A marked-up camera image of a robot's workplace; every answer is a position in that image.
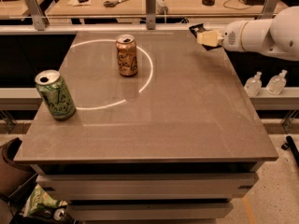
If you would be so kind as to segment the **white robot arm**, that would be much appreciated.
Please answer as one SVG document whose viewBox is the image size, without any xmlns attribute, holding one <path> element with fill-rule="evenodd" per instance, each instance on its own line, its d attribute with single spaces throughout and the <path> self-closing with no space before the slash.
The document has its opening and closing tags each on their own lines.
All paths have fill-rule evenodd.
<svg viewBox="0 0 299 224">
<path fill-rule="evenodd" d="M 288 7 L 273 19 L 234 21 L 201 32 L 197 42 L 229 51 L 256 52 L 287 61 L 299 60 L 299 7 Z"/>
</svg>

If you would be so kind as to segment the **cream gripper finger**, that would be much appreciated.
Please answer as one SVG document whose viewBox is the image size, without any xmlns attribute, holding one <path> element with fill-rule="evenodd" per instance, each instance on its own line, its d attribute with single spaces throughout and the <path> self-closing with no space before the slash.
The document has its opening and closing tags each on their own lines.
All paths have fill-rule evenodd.
<svg viewBox="0 0 299 224">
<path fill-rule="evenodd" d="M 197 35 L 197 42 L 205 46 L 217 47 L 222 41 L 223 35 L 220 30 L 204 31 Z"/>
</svg>

